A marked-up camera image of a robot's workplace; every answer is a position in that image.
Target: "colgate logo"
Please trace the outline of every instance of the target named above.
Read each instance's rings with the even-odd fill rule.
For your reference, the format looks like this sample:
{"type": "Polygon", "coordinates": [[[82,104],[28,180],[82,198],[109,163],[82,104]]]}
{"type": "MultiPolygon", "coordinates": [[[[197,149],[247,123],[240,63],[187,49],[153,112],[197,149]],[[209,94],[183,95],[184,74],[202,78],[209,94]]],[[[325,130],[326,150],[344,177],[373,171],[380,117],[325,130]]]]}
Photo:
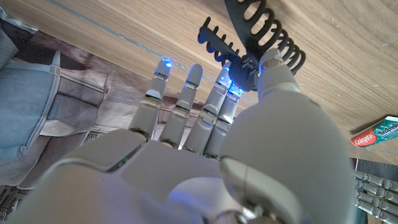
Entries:
{"type": "Polygon", "coordinates": [[[371,145],[371,144],[375,143],[376,140],[377,140],[377,137],[376,137],[375,133],[373,132],[372,128],[351,138],[351,142],[355,146],[359,146],[359,147],[371,145]]]}

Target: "wood grain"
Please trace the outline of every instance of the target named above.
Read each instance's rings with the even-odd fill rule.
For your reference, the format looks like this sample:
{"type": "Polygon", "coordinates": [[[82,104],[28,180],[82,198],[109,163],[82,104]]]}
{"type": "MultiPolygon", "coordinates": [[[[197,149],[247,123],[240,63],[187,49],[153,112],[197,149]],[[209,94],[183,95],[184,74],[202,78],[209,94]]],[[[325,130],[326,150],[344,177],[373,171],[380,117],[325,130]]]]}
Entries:
{"type": "MultiPolygon", "coordinates": [[[[289,37],[307,53],[296,75],[302,91],[341,128],[351,156],[398,164],[398,139],[365,149],[349,141],[349,132],[358,126],[385,114],[398,114],[398,2],[267,3],[289,37]]],[[[216,78],[220,64],[197,43],[198,29],[207,16],[212,18],[210,27],[220,26],[219,34],[226,34],[234,48],[243,49],[223,1],[0,0],[0,5],[43,32],[147,78],[159,55],[186,67],[200,63],[205,76],[216,78]]],[[[187,73],[174,65],[169,87],[180,91],[187,73]]],[[[212,85],[202,80],[198,101],[205,101],[212,85]]],[[[248,98],[257,99],[256,93],[246,96],[238,112],[253,104],[248,98]]]]}

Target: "toothpaste box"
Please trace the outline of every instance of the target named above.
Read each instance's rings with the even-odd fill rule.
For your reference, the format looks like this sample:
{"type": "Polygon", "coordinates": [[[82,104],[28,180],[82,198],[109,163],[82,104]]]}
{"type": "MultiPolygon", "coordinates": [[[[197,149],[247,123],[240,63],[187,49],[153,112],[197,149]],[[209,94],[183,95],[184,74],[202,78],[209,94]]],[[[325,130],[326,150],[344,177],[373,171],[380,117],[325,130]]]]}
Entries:
{"type": "Polygon", "coordinates": [[[396,137],[398,137],[398,118],[388,116],[352,137],[351,142],[355,146],[366,147],[396,137]]]}

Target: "robotic hand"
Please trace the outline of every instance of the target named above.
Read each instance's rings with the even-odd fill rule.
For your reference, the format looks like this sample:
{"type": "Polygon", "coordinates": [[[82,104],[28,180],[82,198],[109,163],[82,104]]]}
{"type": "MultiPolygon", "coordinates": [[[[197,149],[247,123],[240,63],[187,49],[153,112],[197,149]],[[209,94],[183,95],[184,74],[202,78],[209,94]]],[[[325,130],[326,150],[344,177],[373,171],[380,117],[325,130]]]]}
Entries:
{"type": "Polygon", "coordinates": [[[177,150],[202,69],[192,67],[153,141],[171,68],[162,59],[129,130],[54,164],[9,223],[351,223],[351,169],[338,129],[301,94],[278,50],[259,65],[258,104],[232,125],[242,90],[226,63],[177,150]]]}

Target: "robot finger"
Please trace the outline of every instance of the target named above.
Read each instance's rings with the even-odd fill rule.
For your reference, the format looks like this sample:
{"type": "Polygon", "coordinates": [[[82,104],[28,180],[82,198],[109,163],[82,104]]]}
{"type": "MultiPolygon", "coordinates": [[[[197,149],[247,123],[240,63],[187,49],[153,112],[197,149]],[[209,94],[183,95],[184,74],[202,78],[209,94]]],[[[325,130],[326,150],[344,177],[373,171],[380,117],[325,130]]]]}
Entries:
{"type": "Polygon", "coordinates": [[[167,120],[162,134],[160,135],[160,142],[163,142],[175,149],[180,145],[202,74],[203,69],[199,64],[192,66],[180,97],[172,110],[170,118],[167,120]]]}
{"type": "Polygon", "coordinates": [[[203,154],[207,140],[217,122],[217,116],[232,83],[228,75],[230,65],[231,63],[226,63],[221,69],[216,83],[210,91],[209,97],[201,109],[198,119],[195,121],[182,149],[203,154]]]}
{"type": "Polygon", "coordinates": [[[216,124],[211,131],[209,140],[206,144],[203,155],[205,157],[218,159],[220,147],[224,141],[224,137],[232,125],[238,101],[242,95],[243,89],[238,88],[233,82],[230,86],[226,98],[221,106],[216,124]]]}
{"type": "Polygon", "coordinates": [[[152,138],[155,129],[160,102],[163,98],[171,67],[171,61],[167,58],[162,58],[157,64],[149,88],[142,97],[140,105],[129,126],[129,130],[141,133],[147,138],[147,141],[152,138]]]}
{"type": "Polygon", "coordinates": [[[370,174],[365,174],[365,173],[357,171],[357,170],[354,170],[353,175],[357,179],[364,180],[366,182],[372,183],[372,184],[377,185],[379,187],[383,187],[383,188],[385,188],[387,190],[391,190],[393,192],[397,192],[398,193],[398,183],[395,182],[395,181],[383,179],[381,177],[376,177],[376,176],[373,176],[373,175],[370,175],[370,174]]]}

